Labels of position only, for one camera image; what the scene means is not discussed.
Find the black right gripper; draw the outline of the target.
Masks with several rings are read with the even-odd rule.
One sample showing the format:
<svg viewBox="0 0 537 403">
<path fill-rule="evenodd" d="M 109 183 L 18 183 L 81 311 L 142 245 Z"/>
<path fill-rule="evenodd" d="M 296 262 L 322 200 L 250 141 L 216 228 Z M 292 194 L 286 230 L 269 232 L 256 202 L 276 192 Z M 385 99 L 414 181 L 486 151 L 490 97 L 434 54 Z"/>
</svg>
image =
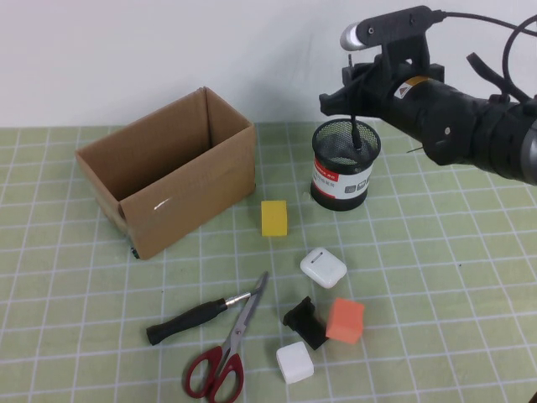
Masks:
<svg viewBox="0 0 537 403">
<path fill-rule="evenodd" d="M 389 62 L 377 55 L 373 62 L 352 63 L 348 55 L 342 68 L 343 88 L 319 95 L 321 113 L 380 118 L 392 126 L 403 126 L 401 113 L 394 109 L 394 92 L 402 82 L 404 61 Z"/>
</svg>

